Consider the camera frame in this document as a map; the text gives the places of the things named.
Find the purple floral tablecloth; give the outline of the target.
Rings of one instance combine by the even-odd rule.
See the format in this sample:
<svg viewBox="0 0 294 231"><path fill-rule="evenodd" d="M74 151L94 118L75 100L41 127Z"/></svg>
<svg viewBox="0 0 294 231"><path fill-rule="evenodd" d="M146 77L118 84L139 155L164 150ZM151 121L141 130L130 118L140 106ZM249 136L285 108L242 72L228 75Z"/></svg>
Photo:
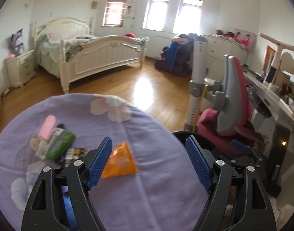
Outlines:
<svg viewBox="0 0 294 231"><path fill-rule="evenodd" d="M53 96L0 134L15 230L193 230L207 199L184 145L116 96Z"/></svg>

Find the pink hair roller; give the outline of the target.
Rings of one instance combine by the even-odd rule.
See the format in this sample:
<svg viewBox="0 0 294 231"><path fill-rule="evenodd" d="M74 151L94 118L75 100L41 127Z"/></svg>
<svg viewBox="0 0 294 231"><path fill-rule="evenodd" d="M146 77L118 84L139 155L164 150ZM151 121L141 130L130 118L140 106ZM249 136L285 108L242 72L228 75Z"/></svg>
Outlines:
<svg viewBox="0 0 294 231"><path fill-rule="evenodd" d="M55 128L56 125L56 118L53 115L47 116L44 123L42 124L37 138L39 140L48 140L50 136L52 135L52 131Z"/></svg>

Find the green bed linen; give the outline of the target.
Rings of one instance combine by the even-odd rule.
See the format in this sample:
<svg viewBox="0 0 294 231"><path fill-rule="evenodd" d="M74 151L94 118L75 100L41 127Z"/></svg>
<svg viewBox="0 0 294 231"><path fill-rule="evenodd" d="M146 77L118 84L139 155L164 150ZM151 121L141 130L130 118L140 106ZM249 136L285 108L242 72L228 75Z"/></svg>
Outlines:
<svg viewBox="0 0 294 231"><path fill-rule="evenodd" d="M96 37L90 34L65 34L47 33L37 40L37 56L49 57L54 62L60 62L62 42L65 45L66 61L72 60L77 53L82 51L82 44L95 42L99 39L107 39L109 36Z"/></svg>

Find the white standing pole device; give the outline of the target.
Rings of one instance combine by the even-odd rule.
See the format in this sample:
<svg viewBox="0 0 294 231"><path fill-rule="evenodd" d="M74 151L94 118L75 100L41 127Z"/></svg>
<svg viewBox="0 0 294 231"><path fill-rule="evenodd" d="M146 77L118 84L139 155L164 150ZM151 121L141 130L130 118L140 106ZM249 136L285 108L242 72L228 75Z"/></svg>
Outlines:
<svg viewBox="0 0 294 231"><path fill-rule="evenodd" d="M189 106L184 123L184 130L195 132L197 124L197 111L205 88L204 78L206 73L206 59L208 41L199 35L193 42L193 66L189 83Z"/></svg>

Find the white nightstand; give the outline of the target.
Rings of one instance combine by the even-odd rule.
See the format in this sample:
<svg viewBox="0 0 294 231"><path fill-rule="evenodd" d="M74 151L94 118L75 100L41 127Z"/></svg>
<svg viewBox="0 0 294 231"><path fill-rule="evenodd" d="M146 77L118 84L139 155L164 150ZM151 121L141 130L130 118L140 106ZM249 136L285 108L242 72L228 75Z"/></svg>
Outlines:
<svg viewBox="0 0 294 231"><path fill-rule="evenodd" d="M35 75L34 50L7 60L5 64L10 87L23 87Z"/></svg>

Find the pile of dark clothes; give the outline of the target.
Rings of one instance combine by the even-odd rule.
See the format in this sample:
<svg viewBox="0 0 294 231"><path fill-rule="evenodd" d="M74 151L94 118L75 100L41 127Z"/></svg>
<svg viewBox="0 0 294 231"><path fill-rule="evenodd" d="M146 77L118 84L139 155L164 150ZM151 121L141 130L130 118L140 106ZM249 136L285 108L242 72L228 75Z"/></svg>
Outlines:
<svg viewBox="0 0 294 231"><path fill-rule="evenodd" d="M182 33L172 38L170 46L163 48L161 59L155 61L154 67L179 77L188 77L192 71L188 61L193 54L195 41L207 42L205 37L196 33Z"/></svg>

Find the pink grey desk chair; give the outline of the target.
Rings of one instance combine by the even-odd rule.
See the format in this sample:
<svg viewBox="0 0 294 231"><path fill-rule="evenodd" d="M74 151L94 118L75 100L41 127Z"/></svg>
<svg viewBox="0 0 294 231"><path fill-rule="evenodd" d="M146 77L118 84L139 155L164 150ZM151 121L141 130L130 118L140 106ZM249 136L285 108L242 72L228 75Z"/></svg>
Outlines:
<svg viewBox="0 0 294 231"><path fill-rule="evenodd" d="M245 155L246 148L235 148L232 142L245 146L257 145L265 149L263 137L248 121L253 113L249 105L245 77L239 60L225 55L225 75L221 90L213 90L213 107L202 112L198 121L198 134L210 141L215 149L229 157Z"/></svg>

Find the purple plush toy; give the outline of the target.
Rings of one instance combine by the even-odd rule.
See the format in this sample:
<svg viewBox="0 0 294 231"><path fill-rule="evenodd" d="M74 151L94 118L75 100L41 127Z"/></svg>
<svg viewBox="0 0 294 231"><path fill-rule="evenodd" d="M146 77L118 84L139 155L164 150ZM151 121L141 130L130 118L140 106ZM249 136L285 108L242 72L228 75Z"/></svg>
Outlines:
<svg viewBox="0 0 294 231"><path fill-rule="evenodd" d="M24 53L25 45L23 42L23 29L20 29L15 34L12 34L10 44L14 49L14 54L19 56Z"/></svg>

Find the green wrapper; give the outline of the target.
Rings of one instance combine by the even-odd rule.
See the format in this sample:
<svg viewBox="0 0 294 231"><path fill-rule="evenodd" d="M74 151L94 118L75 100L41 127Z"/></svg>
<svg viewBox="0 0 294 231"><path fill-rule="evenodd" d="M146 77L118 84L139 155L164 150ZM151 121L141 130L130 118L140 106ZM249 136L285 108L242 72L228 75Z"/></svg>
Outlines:
<svg viewBox="0 0 294 231"><path fill-rule="evenodd" d="M54 162L58 161L67 151L67 149L70 148L74 140L75 135L72 132L63 130L60 134L57 135L57 138L46 152L45 158Z"/></svg>

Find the white dresser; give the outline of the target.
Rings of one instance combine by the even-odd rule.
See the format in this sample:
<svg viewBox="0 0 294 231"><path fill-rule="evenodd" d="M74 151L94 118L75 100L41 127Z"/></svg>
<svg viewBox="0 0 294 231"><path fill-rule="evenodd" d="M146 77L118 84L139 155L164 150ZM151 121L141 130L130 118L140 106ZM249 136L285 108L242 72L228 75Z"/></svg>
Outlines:
<svg viewBox="0 0 294 231"><path fill-rule="evenodd" d="M241 64L247 58L247 51L234 40L203 35L208 42L205 77L212 80L223 80L225 73L224 56L235 56Z"/></svg>

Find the red cushion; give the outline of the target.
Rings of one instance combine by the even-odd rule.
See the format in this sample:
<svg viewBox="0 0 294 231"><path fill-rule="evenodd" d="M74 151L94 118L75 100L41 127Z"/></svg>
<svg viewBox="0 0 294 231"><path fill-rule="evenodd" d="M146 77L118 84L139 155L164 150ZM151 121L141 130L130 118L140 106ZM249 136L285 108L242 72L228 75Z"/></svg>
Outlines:
<svg viewBox="0 0 294 231"><path fill-rule="evenodd" d="M129 37L129 38L133 38L133 39L136 38L135 34L133 34L133 33L127 33L124 36Z"/></svg>

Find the orange plastic wrapper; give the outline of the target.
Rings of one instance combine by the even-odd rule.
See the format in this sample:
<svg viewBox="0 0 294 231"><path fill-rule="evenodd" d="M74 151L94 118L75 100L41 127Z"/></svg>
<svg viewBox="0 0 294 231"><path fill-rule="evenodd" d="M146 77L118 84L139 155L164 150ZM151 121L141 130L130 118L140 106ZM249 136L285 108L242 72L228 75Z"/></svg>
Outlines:
<svg viewBox="0 0 294 231"><path fill-rule="evenodd" d="M137 173L134 157L126 142L116 146L102 172L101 179Z"/></svg>

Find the pink hat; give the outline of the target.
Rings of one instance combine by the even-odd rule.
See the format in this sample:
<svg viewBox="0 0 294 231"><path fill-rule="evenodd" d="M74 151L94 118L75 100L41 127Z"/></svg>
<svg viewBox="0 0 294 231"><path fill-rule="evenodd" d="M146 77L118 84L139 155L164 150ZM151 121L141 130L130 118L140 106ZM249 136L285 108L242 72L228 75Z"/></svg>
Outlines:
<svg viewBox="0 0 294 231"><path fill-rule="evenodd" d="M5 58L5 61L9 61L9 60L12 60L13 58L15 58L16 55L14 54L9 54L6 58Z"/></svg>

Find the white study desk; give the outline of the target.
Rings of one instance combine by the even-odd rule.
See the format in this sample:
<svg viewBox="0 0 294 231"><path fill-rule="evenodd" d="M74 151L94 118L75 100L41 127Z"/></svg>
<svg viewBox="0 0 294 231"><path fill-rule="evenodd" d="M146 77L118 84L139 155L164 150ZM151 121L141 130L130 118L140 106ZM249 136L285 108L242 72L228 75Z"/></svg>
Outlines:
<svg viewBox="0 0 294 231"><path fill-rule="evenodd" d="M291 197L294 186L294 60L283 53L274 83L242 66L249 100L253 104L249 121L265 141L266 191L274 198Z"/></svg>

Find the black yellow packet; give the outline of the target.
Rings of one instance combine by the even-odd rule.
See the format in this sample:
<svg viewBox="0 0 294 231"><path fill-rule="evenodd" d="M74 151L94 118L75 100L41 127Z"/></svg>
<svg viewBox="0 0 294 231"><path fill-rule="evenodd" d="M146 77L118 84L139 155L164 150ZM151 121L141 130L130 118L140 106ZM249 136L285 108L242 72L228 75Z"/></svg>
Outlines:
<svg viewBox="0 0 294 231"><path fill-rule="evenodd" d="M61 157L60 166L62 168L68 167L76 160L83 160L88 153L88 149L85 148L69 148L65 154Z"/></svg>

